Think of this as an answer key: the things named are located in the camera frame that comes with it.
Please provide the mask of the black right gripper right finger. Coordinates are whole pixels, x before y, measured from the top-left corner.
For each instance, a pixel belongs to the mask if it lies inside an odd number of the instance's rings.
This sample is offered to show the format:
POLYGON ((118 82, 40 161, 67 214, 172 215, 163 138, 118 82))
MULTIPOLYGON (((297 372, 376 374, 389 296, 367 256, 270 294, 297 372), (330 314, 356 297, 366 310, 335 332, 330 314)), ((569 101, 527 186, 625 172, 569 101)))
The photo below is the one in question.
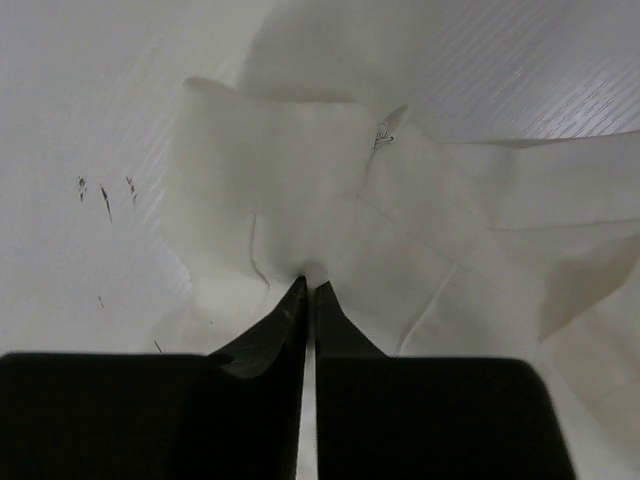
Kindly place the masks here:
POLYGON ((313 297, 323 479, 572 479, 548 390, 526 362, 392 357, 313 297))

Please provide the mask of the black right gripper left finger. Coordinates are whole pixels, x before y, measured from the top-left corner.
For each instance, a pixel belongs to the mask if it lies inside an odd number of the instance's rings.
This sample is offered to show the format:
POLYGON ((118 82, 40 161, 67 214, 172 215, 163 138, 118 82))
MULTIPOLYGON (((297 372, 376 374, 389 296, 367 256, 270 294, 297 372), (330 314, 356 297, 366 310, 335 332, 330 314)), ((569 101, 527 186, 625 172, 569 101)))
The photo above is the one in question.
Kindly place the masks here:
POLYGON ((5 479, 292 479, 307 284, 207 355, 1 359, 5 479))

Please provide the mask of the white pleated skirt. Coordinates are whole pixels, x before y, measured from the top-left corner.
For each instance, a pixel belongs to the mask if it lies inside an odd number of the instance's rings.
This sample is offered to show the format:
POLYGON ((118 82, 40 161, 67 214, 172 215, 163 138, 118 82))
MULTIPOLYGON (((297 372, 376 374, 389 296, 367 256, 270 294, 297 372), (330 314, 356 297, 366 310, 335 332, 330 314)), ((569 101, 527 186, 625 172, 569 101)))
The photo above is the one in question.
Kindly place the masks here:
POLYGON ((210 352, 298 275, 383 351, 531 362, 578 476, 639 475, 639 136, 441 145, 403 111, 183 85, 162 207, 191 297, 153 338, 210 352))

